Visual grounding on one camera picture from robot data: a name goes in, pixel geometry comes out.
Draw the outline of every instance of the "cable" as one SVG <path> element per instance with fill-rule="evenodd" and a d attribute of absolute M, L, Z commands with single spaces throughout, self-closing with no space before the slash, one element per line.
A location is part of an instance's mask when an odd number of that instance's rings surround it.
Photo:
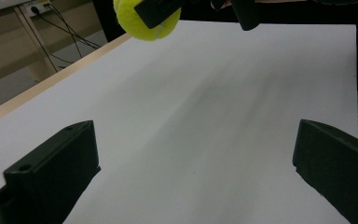
<path fill-rule="evenodd" d="M 42 17 L 40 15 L 40 11 L 37 7 L 31 7 L 31 11 L 33 11 L 34 14 L 38 15 L 39 17 Z M 72 40 L 74 41 L 74 44 L 76 46 L 76 49 L 77 49 L 77 52 L 79 53 L 79 56 L 80 58 L 83 58 L 83 56 L 81 55 L 81 52 L 80 52 L 80 49 L 79 49 L 79 46 L 77 45 L 76 43 L 76 40 L 74 38 L 74 35 L 71 33 L 71 30 L 69 29 L 68 25 L 66 24 L 66 28 L 68 29 L 68 32 L 71 34 L 71 37 L 72 37 Z"/>
<path fill-rule="evenodd" d="M 54 12 L 54 14 L 57 15 L 58 18 L 60 18 L 60 20 L 70 29 L 70 32 L 71 33 L 74 33 L 76 37 L 80 38 L 81 40 L 83 41 L 86 41 L 88 43 L 91 43 L 93 45 L 95 45 L 97 48 L 100 48 L 101 46 L 92 42 L 92 41 L 89 41 L 83 37 L 81 37 L 67 22 L 66 20 L 63 18 L 62 14 L 60 13 L 59 10 L 57 10 L 57 8 L 55 6 L 53 6 L 52 4 L 47 4 L 47 6 Z"/>
<path fill-rule="evenodd" d="M 36 33 L 34 32 L 34 29 L 32 28 L 31 24 L 27 21 L 24 13 L 22 13 L 21 8 L 19 6 L 17 6 L 17 8 L 19 9 L 22 17 L 25 19 L 25 21 L 27 22 L 28 26 L 31 28 L 32 33 L 34 34 L 34 37 L 36 37 L 37 42 L 39 43 L 40 47 L 42 47 L 42 50 L 45 52 L 46 56 L 48 57 L 48 60 L 50 61 L 51 65 L 53 65 L 53 68 L 56 72 L 58 72 L 56 66 L 54 65 L 53 61 L 50 59 L 50 57 L 48 56 L 48 52 L 46 51 L 45 47 L 43 47 L 42 43 L 40 42 L 39 38 L 37 37 Z"/>
<path fill-rule="evenodd" d="M 41 14 L 37 14 L 37 15 L 38 15 L 39 18 L 42 19 L 43 21 L 45 21 L 45 22 L 47 22 L 47 23 L 49 23 L 49 24 L 51 24 L 51 25 L 57 27 L 58 29 L 60 29 L 60 30 L 62 30 L 62 31 L 64 31 L 64 32 L 66 32 L 67 34 L 71 34 L 71 33 L 69 33 L 67 30 L 63 29 L 61 26 L 56 25 L 56 24 L 54 24 L 53 22 L 46 20 L 46 18 L 44 18 Z M 92 46 L 92 45 L 89 43 L 90 41 L 88 41 L 88 40 L 86 40 L 86 39 L 83 39 L 81 36 L 75 35 L 75 37 L 79 38 L 79 39 L 80 39 L 79 42 L 82 43 L 82 44 L 84 44 L 84 45 L 86 45 L 86 46 L 89 46 L 89 47 L 91 47 L 91 48 L 93 48 L 93 49 L 98 49 L 98 48 L 99 48 L 99 47 L 94 47 L 94 46 Z"/>
<path fill-rule="evenodd" d="M 64 59 L 62 59 L 62 58 L 59 58 L 59 57 L 55 56 L 54 54 L 51 54 L 51 56 L 53 56 L 54 58 L 56 58 L 56 59 L 58 59 L 58 60 L 60 60 L 60 61 L 65 62 L 65 63 L 74 63 L 74 62 L 68 62 L 68 61 L 66 61 L 66 60 L 64 60 Z"/>

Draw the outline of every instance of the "power outlet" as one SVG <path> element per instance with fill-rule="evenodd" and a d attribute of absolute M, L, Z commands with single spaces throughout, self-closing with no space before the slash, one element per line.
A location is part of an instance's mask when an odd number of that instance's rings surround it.
<path fill-rule="evenodd" d="M 27 9 L 28 15 L 33 17 L 36 16 L 36 14 L 31 10 L 32 7 L 37 7 L 37 9 L 39 9 L 39 13 L 43 14 L 51 10 L 51 8 L 48 6 L 49 4 L 51 4 L 49 0 L 34 0 L 24 3 L 24 7 Z"/>

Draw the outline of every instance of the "screw hole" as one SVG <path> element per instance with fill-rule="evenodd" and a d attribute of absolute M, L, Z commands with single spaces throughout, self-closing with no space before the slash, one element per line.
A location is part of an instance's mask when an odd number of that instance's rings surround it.
<path fill-rule="evenodd" d="M 31 169 L 31 165 L 30 165 L 30 164 L 22 165 L 22 166 L 19 168 L 19 170 L 22 171 L 22 172 L 27 171 L 27 170 L 29 170 L 29 169 Z"/>

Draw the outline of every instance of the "tennis ball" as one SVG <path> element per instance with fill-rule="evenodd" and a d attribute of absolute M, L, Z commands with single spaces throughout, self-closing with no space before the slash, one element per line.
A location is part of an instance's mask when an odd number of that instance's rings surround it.
<path fill-rule="evenodd" d="M 176 10 L 167 20 L 153 29 L 149 29 L 135 11 L 134 7 L 142 0 L 114 0 L 113 7 L 118 23 L 123 30 L 137 39 L 156 40 L 169 35 L 180 19 L 181 8 Z"/>

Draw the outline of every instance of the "wall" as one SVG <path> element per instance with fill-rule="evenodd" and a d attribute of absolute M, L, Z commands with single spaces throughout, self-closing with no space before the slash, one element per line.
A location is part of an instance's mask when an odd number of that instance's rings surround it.
<path fill-rule="evenodd" d="M 99 31 L 85 38 L 101 46 L 106 44 L 106 38 L 103 31 Z M 80 43 L 78 43 L 78 46 L 83 56 L 93 52 L 93 49 L 88 46 Z M 75 62 L 79 59 L 75 44 L 55 51 L 54 54 L 68 62 Z M 62 68 L 70 65 L 69 63 L 64 63 L 58 60 L 55 60 L 55 63 L 57 66 Z M 12 99 L 16 95 L 27 91 L 36 84 L 37 83 L 31 78 L 31 74 L 27 68 L 22 68 L 10 75 L 0 78 L 0 105 Z"/>
<path fill-rule="evenodd" d="M 52 0 L 67 22 L 82 36 L 102 29 L 94 5 L 90 0 Z M 47 20 L 60 26 L 63 23 L 52 12 L 43 14 Z M 49 52 L 62 49 L 73 43 L 72 37 L 39 18 L 32 18 Z M 14 8 L 0 10 L 0 78 L 16 72 L 30 64 L 43 60 L 26 29 L 21 24 Z"/>

